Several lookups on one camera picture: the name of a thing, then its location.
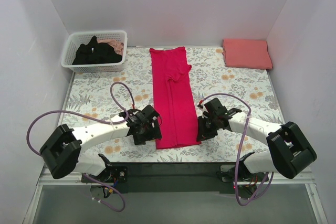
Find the magenta t shirt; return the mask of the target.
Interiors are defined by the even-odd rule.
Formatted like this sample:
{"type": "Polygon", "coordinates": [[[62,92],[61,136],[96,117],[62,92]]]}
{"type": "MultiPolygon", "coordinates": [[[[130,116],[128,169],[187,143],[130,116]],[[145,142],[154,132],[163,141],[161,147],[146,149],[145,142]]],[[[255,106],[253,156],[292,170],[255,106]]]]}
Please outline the magenta t shirt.
{"type": "Polygon", "coordinates": [[[150,49],[154,108],[160,114],[158,150],[198,145],[198,122],[185,47],[150,49]]]}

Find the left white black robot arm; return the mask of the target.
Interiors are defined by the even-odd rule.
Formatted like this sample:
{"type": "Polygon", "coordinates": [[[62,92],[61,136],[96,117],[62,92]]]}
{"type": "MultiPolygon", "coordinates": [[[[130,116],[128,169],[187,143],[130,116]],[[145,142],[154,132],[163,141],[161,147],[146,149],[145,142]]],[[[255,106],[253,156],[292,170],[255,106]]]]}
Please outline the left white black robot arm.
{"type": "Polygon", "coordinates": [[[153,106],[130,109],[112,117],[106,123],[70,128],[58,126],[44,145],[40,155],[54,179],[61,179],[72,172],[85,173],[106,182],[112,175],[112,164],[102,154],[90,156],[86,150],[115,138],[131,136],[135,145],[162,137],[162,119],[153,106]]]}

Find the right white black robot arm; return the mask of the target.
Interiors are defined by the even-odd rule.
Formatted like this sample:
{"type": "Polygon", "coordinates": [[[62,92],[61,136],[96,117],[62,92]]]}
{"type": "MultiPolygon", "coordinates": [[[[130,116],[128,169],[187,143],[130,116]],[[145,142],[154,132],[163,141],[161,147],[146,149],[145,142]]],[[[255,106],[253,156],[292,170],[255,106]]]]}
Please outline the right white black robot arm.
{"type": "Polygon", "coordinates": [[[256,174],[278,172],[293,179],[317,159],[317,154],[300,127],[293,123],[266,122],[237,108],[227,109],[218,98],[199,102],[197,141],[212,139],[218,130],[240,133],[268,146],[264,153],[250,152],[239,158],[238,164],[227,171],[238,179],[251,180],[256,174]]]}

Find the floral patterned table mat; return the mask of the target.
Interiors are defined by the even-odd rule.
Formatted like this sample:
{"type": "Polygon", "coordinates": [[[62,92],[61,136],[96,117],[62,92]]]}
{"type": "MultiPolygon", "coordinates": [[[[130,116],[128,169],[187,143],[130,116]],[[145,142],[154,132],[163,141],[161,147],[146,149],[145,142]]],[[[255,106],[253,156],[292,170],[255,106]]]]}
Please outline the floral patterned table mat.
{"type": "MultiPolygon", "coordinates": [[[[216,94],[227,108],[239,108],[272,123],[283,123],[269,75],[264,70],[228,68],[222,49],[188,47],[187,62],[195,103],[216,94]]],[[[77,73],[66,97],[67,113],[62,122],[70,127],[86,126],[95,119],[107,120],[122,107],[143,108],[153,103],[152,66],[147,48],[129,48],[125,68],[119,72],[77,73]]],[[[135,145],[131,137],[116,138],[87,150],[104,154],[112,162],[233,162],[238,151],[261,153],[267,146],[238,133],[219,131],[200,145],[157,150],[153,141],[135,145]]]]}

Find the folded salmon t shirt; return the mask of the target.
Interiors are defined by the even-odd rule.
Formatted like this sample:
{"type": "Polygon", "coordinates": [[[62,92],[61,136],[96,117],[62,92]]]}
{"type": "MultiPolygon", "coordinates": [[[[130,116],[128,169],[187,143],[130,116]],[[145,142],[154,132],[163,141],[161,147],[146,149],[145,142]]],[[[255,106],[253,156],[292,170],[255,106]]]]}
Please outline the folded salmon t shirt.
{"type": "Polygon", "coordinates": [[[227,67],[262,70],[273,68],[265,40],[224,39],[223,51],[227,67]]]}

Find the light pink t shirt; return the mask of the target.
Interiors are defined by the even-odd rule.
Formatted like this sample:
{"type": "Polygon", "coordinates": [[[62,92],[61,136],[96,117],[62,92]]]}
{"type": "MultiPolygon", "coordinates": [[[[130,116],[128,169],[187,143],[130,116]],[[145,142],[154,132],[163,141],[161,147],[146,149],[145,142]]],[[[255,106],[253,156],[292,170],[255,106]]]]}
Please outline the light pink t shirt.
{"type": "Polygon", "coordinates": [[[114,48],[115,53],[123,55],[124,43],[117,41],[115,39],[99,39],[98,43],[105,43],[114,48]]]}

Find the black t shirt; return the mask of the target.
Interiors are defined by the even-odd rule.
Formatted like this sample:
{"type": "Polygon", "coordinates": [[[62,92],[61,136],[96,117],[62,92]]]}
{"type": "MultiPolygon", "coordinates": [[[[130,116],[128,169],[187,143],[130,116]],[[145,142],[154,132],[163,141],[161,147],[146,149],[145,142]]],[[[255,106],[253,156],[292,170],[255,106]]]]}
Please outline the black t shirt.
{"type": "Polygon", "coordinates": [[[122,55],[115,53],[114,48],[105,43],[98,43],[97,37],[93,36],[88,44],[81,44],[76,51],[73,65],[96,65],[119,63],[122,55]]]}

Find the white plastic laundry basket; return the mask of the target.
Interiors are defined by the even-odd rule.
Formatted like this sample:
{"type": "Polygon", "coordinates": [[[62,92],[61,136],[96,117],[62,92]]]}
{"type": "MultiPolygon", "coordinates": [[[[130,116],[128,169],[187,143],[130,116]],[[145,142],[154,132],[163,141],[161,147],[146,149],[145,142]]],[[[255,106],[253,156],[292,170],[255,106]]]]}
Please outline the white plastic laundry basket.
{"type": "Polygon", "coordinates": [[[81,31],[72,33],[62,50],[61,65],[64,68],[69,68],[75,73],[85,72],[116,72],[121,71],[124,67],[127,56],[128,36],[124,30],[94,30],[81,31]],[[76,52],[81,44],[88,44],[90,39],[96,36],[97,39],[114,39],[123,43],[123,54],[120,62],[104,63],[104,64],[89,64],[89,65],[73,65],[76,57],[76,52]]]}

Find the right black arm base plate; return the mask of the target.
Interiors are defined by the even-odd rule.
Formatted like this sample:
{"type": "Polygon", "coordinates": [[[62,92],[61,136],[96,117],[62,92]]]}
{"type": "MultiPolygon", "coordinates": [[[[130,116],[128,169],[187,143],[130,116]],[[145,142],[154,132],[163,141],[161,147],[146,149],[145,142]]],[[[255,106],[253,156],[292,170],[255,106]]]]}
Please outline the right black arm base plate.
{"type": "MultiPolygon", "coordinates": [[[[225,181],[233,182],[235,179],[235,166],[222,165],[220,170],[216,172],[216,176],[225,181]]],[[[261,182],[266,176],[266,182],[269,181],[269,176],[265,173],[251,173],[245,166],[238,168],[238,182],[247,182],[253,184],[254,182],[261,182]]]]}

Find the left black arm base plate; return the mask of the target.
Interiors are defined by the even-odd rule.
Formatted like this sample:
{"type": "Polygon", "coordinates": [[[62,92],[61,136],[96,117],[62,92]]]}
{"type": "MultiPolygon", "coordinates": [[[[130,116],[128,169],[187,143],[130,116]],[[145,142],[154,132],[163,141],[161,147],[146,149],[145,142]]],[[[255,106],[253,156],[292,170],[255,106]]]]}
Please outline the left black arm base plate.
{"type": "Polygon", "coordinates": [[[89,175],[103,183],[125,183],[128,179],[128,168],[126,166],[112,166],[104,169],[99,175],[89,175]]]}

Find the aluminium frame rail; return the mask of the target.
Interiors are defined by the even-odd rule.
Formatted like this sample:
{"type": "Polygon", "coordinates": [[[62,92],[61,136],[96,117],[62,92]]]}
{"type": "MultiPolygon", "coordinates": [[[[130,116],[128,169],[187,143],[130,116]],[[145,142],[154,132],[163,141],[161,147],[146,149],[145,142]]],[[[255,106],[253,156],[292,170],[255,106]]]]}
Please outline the aluminium frame rail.
{"type": "Polygon", "coordinates": [[[233,184],[219,179],[220,163],[127,165],[119,194],[102,198],[98,184],[78,174],[54,180],[43,171],[24,223],[327,223],[310,172],[275,175],[260,198],[242,207],[233,184]]]}

